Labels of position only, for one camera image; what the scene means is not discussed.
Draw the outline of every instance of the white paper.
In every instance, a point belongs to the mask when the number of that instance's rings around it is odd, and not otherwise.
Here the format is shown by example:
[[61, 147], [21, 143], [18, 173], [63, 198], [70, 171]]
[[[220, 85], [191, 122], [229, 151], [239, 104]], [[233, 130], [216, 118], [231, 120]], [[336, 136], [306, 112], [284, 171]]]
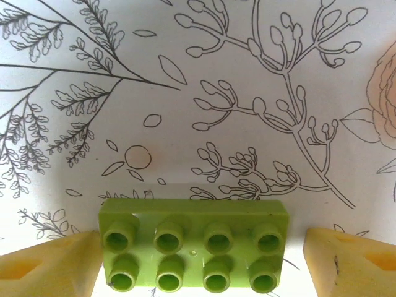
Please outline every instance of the white paper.
[[[316, 296], [307, 228], [396, 243], [395, 10], [0, 0], [0, 253], [96, 229], [107, 197], [280, 199], [269, 296]], [[93, 296], [118, 295], [103, 274]]]

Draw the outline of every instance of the green lego brick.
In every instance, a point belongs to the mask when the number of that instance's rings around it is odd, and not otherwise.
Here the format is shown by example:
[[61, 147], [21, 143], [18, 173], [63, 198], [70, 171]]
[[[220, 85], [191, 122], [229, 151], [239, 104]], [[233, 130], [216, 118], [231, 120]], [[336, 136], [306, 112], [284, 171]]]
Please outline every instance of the green lego brick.
[[106, 281], [165, 292], [279, 284], [289, 216], [277, 200], [108, 199], [99, 213]]

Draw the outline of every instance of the peach rose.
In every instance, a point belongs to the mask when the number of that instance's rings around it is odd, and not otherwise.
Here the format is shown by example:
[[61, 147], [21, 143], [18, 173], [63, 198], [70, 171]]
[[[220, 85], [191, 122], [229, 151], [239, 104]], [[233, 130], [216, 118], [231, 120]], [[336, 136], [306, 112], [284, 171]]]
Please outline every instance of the peach rose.
[[367, 96], [382, 144], [396, 149], [396, 42], [378, 60], [367, 85]]

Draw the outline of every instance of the yellow plastic piece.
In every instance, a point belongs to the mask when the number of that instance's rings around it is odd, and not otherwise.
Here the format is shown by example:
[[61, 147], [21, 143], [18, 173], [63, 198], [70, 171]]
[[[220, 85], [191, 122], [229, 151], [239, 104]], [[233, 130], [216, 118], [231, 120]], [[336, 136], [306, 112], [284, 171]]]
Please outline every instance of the yellow plastic piece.
[[12, 252], [0, 256], [0, 296], [89, 297], [102, 262], [97, 232]]
[[395, 297], [396, 246], [308, 229], [304, 256], [318, 297]]

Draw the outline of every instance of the lego stud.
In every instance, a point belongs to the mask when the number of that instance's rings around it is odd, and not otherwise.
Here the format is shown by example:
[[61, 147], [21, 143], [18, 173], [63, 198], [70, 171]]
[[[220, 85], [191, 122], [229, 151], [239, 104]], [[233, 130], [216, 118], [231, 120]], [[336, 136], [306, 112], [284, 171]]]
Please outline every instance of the lego stud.
[[173, 222], [160, 223], [155, 230], [154, 246], [162, 254], [176, 254], [183, 246], [183, 229]]
[[135, 286], [138, 274], [139, 267], [134, 258], [129, 254], [121, 255], [114, 261], [108, 284], [116, 291], [127, 292]]
[[211, 293], [221, 293], [230, 286], [230, 270], [228, 266], [215, 260], [205, 264], [204, 287]]
[[115, 221], [103, 235], [105, 249], [120, 254], [132, 247], [135, 227], [130, 223]]
[[157, 270], [156, 284], [161, 291], [172, 293], [183, 285], [184, 264], [178, 256], [165, 259]]
[[233, 245], [233, 235], [225, 223], [212, 223], [204, 235], [206, 250], [213, 255], [222, 255], [230, 251]]
[[269, 293], [278, 285], [273, 267], [264, 261], [257, 261], [249, 267], [249, 281], [253, 291], [260, 294]]
[[283, 237], [278, 228], [269, 223], [263, 223], [255, 227], [253, 240], [260, 252], [266, 256], [280, 252], [283, 246]]

